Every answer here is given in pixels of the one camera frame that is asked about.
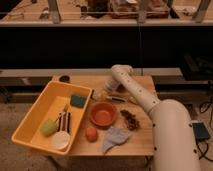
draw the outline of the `brown food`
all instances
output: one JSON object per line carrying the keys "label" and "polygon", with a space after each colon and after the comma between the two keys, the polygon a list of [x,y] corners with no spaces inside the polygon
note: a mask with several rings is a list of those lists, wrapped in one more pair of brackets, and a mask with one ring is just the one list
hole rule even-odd
{"label": "brown food", "polygon": [[121,110],[120,112],[121,112],[122,116],[125,118],[126,126],[130,131],[136,130],[140,127],[140,123],[135,118],[135,115],[133,115],[132,113],[130,113],[127,110]]}
{"label": "brown food", "polygon": [[86,128],[85,136],[89,142],[95,142],[98,139],[97,129],[94,127]]}

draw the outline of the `dish towel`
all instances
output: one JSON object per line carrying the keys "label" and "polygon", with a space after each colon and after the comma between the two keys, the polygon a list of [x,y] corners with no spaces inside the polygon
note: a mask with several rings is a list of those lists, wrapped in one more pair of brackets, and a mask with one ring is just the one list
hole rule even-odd
{"label": "dish towel", "polygon": [[124,130],[111,126],[105,134],[102,152],[105,154],[112,147],[125,143],[129,137],[130,134]]}

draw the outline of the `black wire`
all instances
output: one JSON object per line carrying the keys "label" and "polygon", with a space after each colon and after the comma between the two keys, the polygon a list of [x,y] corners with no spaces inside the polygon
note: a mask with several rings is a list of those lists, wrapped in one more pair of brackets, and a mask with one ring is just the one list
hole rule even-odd
{"label": "black wire", "polygon": [[[205,102],[203,102],[203,103],[200,104],[200,106],[199,106],[200,113],[205,113],[213,105],[213,84],[212,84],[211,81],[209,81],[208,83],[209,83],[209,86],[210,86],[210,90],[209,90],[210,91],[210,99],[209,99],[209,101],[205,101]],[[209,119],[209,127],[213,131],[213,128],[212,128],[212,119],[213,119],[213,107],[211,108],[210,119]]]}
{"label": "black wire", "polygon": [[200,160],[200,159],[202,159],[208,153],[208,151],[209,151],[209,144],[207,143],[206,150],[204,152],[201,150],[199,144],[198,143],[196,143],[196,144],[197,144],[198,150],[201,153],[201,156],[199,156],[199,160]]}
{"label": "black wire", "polygon": [[208,152],[208,150],[209,150],[209,144],[208,144],[207,142],[205,142],[205,144],[206,144],[206,150],[205,150],[204,152],[201,150],[199,144],[197,144],[198,150],[200,151],[202,158],[205,158],[206,160],[208,160],[208,161],[210,161],[210,162],[213,162],[213,159],[211,159],[211,158],[209,158],[209,157],[206,156],[206,154],[207,154],[207,152]]}

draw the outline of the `green fruit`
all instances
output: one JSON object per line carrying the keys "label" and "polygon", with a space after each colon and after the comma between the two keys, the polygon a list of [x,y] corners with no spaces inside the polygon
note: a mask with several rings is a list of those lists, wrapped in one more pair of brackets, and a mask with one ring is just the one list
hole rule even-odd
{"label": "green fruit", "polygon": [[53,133],[55,133],[57,129],[58,129],[57,124],[51,119],[47,119],[41,126],[40,131],[45,137],[48,137]]}

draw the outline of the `small orange ball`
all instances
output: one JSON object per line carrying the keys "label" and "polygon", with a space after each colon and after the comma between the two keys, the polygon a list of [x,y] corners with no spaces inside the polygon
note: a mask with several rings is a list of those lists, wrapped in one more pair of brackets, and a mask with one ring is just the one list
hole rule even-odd
{"label": "small orange ball", "polygon": [[85,136],[89,142],[95,142],[98,139],[97,129],[94,127],[88,127],[85,129]]}

